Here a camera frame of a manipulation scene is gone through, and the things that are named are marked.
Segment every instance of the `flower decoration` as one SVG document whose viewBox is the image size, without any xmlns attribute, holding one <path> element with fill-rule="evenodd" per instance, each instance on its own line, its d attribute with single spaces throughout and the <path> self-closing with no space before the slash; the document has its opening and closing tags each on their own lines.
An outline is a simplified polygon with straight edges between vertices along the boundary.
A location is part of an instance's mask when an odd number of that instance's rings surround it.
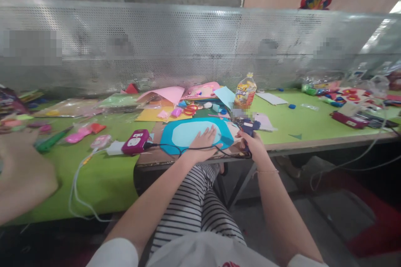
<svg viewBox="0 0 401 267">
<path fill-rule="evenodd" d="M 310 9 L 310 10 L 329 10 L 331 0 L 301 0 L 300 9 Z"/>
</svg>

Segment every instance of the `black and white striped pants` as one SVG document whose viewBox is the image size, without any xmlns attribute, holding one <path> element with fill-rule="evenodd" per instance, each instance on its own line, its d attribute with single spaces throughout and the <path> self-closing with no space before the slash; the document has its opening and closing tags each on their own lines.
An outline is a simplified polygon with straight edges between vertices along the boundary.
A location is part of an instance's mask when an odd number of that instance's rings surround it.
<svg viewBox="0 0 401 267">
<path fill-rule="evenodd" d="M 194 232 L 214 232 L 245 244 L 237 224 L 212 189 L 218 172 L 218 164 L 191 169 L 156 229 L 151 254 L 171 240 Z"/>
</svg>

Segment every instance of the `green table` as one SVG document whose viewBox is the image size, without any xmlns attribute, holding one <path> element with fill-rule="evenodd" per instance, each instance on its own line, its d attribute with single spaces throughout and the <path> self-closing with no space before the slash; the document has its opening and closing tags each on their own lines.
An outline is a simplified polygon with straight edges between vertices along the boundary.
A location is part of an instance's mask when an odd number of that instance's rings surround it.
<svg viewBox="0 0 401 267">
<path fill-rule="evenodd" d="M 365 128 L 357 130 L 333 120 L 329 114 L 334 107 L 318 100 L 317 97 L 301 93 L 299 90 L 285 92 L 273 91 L 297 107 L 295 110 L 288 105 L 273 106 L 255 96 L 252 111 L 264 113 L 278 131 L 273 133 L 260 132 L 267 150 L 311 150 L 311 147 L 322 145 L 335 146 L 345 142 L 368 143 L 375 138 L 378 130 Z M 319 111 L 304 108 L 301 104 L 307 103 L 319 107 Z M 388 118 L 394 120 L 399 109 L 390 108 Z M 63 130 L 76 119 L 52 118 L 52 126 L 56 130 Z M 118 114 L 96 116 L 91 121 L 107 126 L 100 134 L 110 134 L 113 139 L 126 141 L 136 129 L 152 130 L 155 122 L 134 121 L 132 114 Z M 394 133 L 383 133 L 381 139 L 395 138 Z M 58 191 L 31 212 L 15 219 L 12 224 L 41 222 L 73 217 L 68 210 L 68 199 L 72 179 L 79 163 L 90 154 L 90 144 L 94 135 L 85 137 L 76 145 L 56 145 L 45 157 L 56 166 L 60 184 Z M 133 184 L 133 170 L 138 156 L 111 156 L 106 153 L 95 154 L 94 157 L 81 169 L 78 178 L 78 191 L 85 202 L 91 204 L 98 214 L 126 210 L 137 198 Z M 83 215 L 91 215 L 89 209 L 74 201 L 75 211 Z"/>
</svg>

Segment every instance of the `red scissors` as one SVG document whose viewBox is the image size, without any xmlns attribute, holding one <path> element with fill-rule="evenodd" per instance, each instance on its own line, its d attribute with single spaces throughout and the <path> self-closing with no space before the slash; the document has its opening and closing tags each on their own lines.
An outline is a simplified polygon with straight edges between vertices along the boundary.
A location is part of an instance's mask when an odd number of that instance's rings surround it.
<svg viewBox="0 0 401 267">
<path fill-rule="evenodd" d="M 184 109 L 184 114 L 187 116 L 193 116 L 195 115 L 196 111 L 198 110 L 198 107 L 196 105 L 188 105 L 185 109 Z"/>
</svg>

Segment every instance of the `metal mesh screen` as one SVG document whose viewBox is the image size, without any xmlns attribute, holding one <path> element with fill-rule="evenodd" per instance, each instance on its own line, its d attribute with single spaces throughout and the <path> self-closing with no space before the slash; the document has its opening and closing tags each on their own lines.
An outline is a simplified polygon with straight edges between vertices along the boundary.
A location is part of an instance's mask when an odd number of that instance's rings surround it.
<svg viewBox="0 0 401 267">
<path fill-rule="evenodd" d="M 391 37 L 384 30 L 371 40 L 384 20 Z M 141 91 L 208 81 L 234 89 L 253 71 L 258 88 L 293 87 L 310 69 L 396 61 L 400 24 L 398 15 L 0 0 L 0 83 L 75 96 L 111 93 L 131 82 Z M 32 45 L 35 51 L 27 51 Z"/>
</svg>

